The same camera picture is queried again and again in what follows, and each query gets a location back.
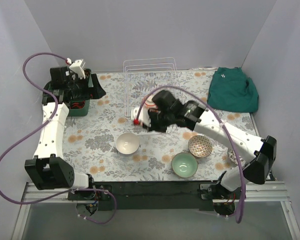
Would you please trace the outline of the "orange floral bowl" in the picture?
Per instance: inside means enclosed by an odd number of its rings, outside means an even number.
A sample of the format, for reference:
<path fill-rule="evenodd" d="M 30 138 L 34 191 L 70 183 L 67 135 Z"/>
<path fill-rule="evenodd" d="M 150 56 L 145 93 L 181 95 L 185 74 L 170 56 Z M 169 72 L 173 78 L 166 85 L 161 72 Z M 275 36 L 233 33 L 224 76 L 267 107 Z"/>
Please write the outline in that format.
<path fill-rule="evenodd" d="M 157 105 L 153 102 L 154 94 L 146 95 L 142 100 L 145 100 L 141 109 L 142 112 L 150 110 L 151 112 L 159 112 Z"/>

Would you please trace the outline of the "white wire dish rack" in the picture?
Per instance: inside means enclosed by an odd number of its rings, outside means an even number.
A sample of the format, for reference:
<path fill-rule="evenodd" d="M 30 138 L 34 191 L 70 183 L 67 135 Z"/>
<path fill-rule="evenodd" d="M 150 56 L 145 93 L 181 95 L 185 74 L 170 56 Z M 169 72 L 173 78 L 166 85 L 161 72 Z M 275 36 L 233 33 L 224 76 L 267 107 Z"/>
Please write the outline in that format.
<path fill-rule="evenodd" d="M 129 59 L 123 62 L 124 115 L 134 120 L 141 102 L 162 86 L 181 86 L 181 73 L 173 57 Z"/>

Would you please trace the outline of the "blue white patterned bowl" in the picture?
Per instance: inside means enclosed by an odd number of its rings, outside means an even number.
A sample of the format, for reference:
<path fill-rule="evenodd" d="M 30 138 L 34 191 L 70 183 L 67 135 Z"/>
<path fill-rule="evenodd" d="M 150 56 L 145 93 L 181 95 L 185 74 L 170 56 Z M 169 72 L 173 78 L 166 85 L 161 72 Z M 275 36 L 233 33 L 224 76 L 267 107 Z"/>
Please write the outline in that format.
<path fill-rule="evenodd" d="M 235 164 L 235 165 L 238 164 L 238 160 L 237 160 L 236 154 L 235 154 L 235 152 L 234 152 L 232 149 L 229 148 L 229 149 L 227 150 L 227 156 L 228 156 L 229 160 L 230 160 L 233 164 Z"/>

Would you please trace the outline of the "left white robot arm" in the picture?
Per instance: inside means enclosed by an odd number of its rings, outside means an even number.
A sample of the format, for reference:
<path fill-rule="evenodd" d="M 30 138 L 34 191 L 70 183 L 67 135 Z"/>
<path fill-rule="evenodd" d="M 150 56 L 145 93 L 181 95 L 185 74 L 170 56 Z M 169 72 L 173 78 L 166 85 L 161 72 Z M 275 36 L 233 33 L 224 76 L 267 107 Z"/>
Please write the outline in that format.
<path fill-rule="evenodd" d="M 88 173 L 75 172 L 64 160 L 63 136 L 66 118 L 71 116 L 74 106 L 82 108 L 90 100 L 106 95 L 98 77 L 89 68 L 84 78 L 68 67 L 50 69 L 51 80 L 44 86 L 42 94 L 43 123 L 37 148 L 32 159 L 26 160 L 24 168 L 38 190 L 79 189 L 85 200 L 96 196 L 93 177 Z"/>

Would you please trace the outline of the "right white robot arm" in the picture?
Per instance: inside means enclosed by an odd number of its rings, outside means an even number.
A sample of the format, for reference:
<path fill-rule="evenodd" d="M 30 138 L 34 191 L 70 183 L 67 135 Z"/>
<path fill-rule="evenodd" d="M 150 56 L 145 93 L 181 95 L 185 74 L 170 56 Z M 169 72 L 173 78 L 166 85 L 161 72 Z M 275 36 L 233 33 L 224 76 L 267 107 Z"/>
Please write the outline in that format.
<path fill-rule="evenodd" d="M 238 163 L 237 167 L 221 174 L 208 190 L 211 195 L 227 199 L 246 183 L 263 185 L 266 182 L 276 159 L 277 140 L 274 137 L 255 136 L 221 120 L 197 97 L 182 103 L 170 91 L 161 90 L 152 100 L 156 108 L 149 108 L 139 116 L 148 131 L 164 133 L 171 125 L 187 128 L 233 150 L 235 156 L 244 160 L 244 164 Z"/>

